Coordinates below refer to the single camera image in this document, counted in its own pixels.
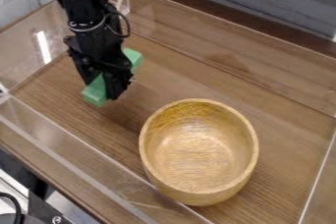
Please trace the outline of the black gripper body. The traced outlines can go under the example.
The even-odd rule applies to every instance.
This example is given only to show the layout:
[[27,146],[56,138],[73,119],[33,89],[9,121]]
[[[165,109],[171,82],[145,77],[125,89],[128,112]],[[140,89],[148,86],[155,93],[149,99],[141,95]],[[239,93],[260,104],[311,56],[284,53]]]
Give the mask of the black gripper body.
[[128,34],[119,28],[72,28],[72,35],[64,37],[71,59],[92,59],[103,62],[108,68],[131,69],[131,61],[123,51]]

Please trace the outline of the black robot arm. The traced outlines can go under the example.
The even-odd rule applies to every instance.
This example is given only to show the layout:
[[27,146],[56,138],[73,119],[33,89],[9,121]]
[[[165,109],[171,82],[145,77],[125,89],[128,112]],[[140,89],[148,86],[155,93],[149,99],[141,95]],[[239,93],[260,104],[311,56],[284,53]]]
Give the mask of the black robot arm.
[[85,85],[103,79],[104,98],[116,100],[131,83],[131,60],[123,51],[129,28],[127,16],[109,0],[56,0],[67,15],[71,35],[63,38]]

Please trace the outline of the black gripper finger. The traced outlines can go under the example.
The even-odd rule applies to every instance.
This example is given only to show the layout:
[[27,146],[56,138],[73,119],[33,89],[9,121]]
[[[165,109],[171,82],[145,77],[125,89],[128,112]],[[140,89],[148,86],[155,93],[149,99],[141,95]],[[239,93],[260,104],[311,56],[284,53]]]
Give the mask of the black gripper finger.
[[92,59],[72,59],[84,84],[89,84],[103,72],[103,62]]
[[107,98],[116,100],[127,91],[131,84],[132,72],[129,68],[103,70],[103,78],[107,89]]

